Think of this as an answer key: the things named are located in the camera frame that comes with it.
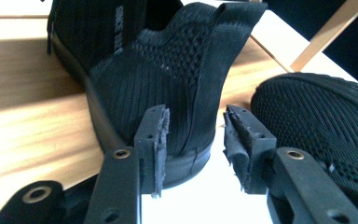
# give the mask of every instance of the metal grommet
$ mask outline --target metal grommet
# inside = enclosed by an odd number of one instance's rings
[[[288,157],[290,157],[291,159],[298,160],[298,161],[304,160],[304,158],[305,158],[304,154],[302,154],[301,152],[298,152],[298,151],[294,151],[294,150],[286,151],[286,155]]]
[[[52,189],[49,186],[40,186],[30,189],[24,196],[22,201],[25,203],[38,203],[45,200],[51,193]]]
[[[131,152],[128,149],[118,149],[113,153],[113,158],[121,160],[130,156]]]

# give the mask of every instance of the black sneaker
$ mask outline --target black sneaker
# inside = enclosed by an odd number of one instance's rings
[[[48,31],[58,58],[86,87],[104,151],[132,146],[147,108],[171,110],[164,181],[171,187],[209,159],[228,69],[266,5],[150,2],[54,0]]]
[[[336,77],[290,74],[262,83],[252,112],[278,147],[304,149],[358,206],[358,84]]]

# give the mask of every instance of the wooden surface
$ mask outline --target wooden surface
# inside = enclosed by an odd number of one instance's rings
[[[255,87],[281,73],[250,38],[229,71],[221,109],[249,107]],[[46,54],[46,38],[0,37],[0,208],[37,180],[69,188],[97,174],[102,158],[84,90]]]
[[[358,0],[346,0],[291,64],[293,70],[300,72],[317,53],[326,49],[357,17]]]

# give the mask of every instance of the screw hole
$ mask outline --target screw hole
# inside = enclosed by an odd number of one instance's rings
[[[328,210],[327,215],[339,223],[350,223],[350,219],[336,209]]]
[[[51,187],[40,186],[30,189],[22,197],[22,201],[25,203],[38,203],[45,200],[51,193]]]
[[[106,224],[110,224],[110,223],[114,223],[115,221],[118,220],[118,218],[120,217],[118,210],[114,209],[114,208],[108,208],[106,209],[103,214],[101,215],[101,219],[103,221],[103,223]]]
[[[262,133],[255,133],[256,138],[265,138],[266,136]]]
[[[288,157],[293,160],[304,160],[304,154],[297,152],[297,151],[286,151]]]
[[[114,152],[113,157],[115,159],[126,159],[130,156],[130,154],[131,152],[127,149],[119,149]]]

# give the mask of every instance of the clamp jaw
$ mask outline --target clamp jaw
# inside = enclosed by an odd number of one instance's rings
[[[358,209],[307,152],[276,148],[250,111],[229,105],[224,151],[248,194],[267,194],[274,223],[358,223]],[[166,160],[169,110],[148,109],[134,147],[108,150],[98,176],[62,190],[39,181],[19,190],[0,223],[141,223],[141,194],[158,197]]]
[[[358,210],[306,151],[276,148],[250,111],[229,105],[225,154],[248,194],[268,195],[274,223],[358,223]]]

